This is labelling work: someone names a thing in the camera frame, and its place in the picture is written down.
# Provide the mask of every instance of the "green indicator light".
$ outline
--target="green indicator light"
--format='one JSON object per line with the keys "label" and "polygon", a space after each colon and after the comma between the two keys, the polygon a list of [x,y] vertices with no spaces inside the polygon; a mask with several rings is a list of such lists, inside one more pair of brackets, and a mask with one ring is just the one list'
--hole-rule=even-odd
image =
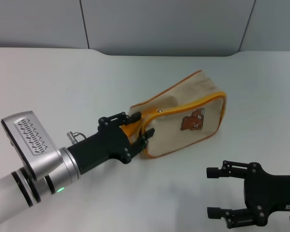
{"label": "green indicator light", "polygon": [[64,190],[64,188],[61,188],[61,189],[58,189],[58,191],[57,192],[60,192],[60,191],[63,191]]}

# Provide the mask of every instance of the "white table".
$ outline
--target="white table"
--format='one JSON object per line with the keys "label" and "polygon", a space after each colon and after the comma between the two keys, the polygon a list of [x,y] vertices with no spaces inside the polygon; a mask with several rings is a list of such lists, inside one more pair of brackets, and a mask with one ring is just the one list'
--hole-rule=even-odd
{"label": "white table", "polygon": [[[0,232],[229,231],[224,220],[208,219],[206,208],[245,208],[243,181],[207,179],[206,168],[256,161],[271,174],[290,174],[290,52],[113,57],[0,48],[0,120],[33,110],[58,147],[70,146],[66,132],[94,134],[99,117],[128,111],[199,69],[228,94],[215,136],[159,159],[109,160]],[[0,178],[21,166],[0,124]],[[290,232],[289,214],[234,231]]]}

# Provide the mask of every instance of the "zipper pouch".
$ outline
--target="zipper pouch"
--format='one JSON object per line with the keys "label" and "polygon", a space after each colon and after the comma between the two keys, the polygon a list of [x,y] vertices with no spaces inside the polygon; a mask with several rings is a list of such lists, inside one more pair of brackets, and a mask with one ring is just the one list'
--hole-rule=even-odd
{"label": "zipper pouch", "polygon": [[134,105],[138,123],[123,126],[131,141],[150,128],[154,136],[143,153],[157,158],[211,137],[219,129],[226,107],[226,93],[197,71],[155,97]]}

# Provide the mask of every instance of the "bear print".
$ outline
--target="bear print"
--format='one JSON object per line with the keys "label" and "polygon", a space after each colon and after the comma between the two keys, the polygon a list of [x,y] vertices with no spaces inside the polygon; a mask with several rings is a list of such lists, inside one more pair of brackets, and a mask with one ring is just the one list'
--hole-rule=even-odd
{"label": "bear print", "polygon": [[191,116],[186,116],[183,118],[181,131],[191,130],[199,131],[202,130],[204,120],[204,108],[199,108],[193,111]]}

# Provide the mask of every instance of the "silver robot arm segment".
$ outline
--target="silver robot arm segment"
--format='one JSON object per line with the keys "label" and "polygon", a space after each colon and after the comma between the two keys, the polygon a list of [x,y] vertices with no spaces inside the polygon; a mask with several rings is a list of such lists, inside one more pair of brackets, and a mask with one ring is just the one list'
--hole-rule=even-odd
{"label": "silver robot arm segment", "polygon": [[[96,134],[86,138],[82,133],[69,132],[72,146],[57,149],[32,111],[4,118],[2,126],[24,167],[0,179],[0,224],[62,191],[109,159],[131,162],[146,148],[155,130],[149,129],[130,144],[121,126],[140,119],[140,112],[102,117]],[[78,142],[78,135],[84,140]]]}

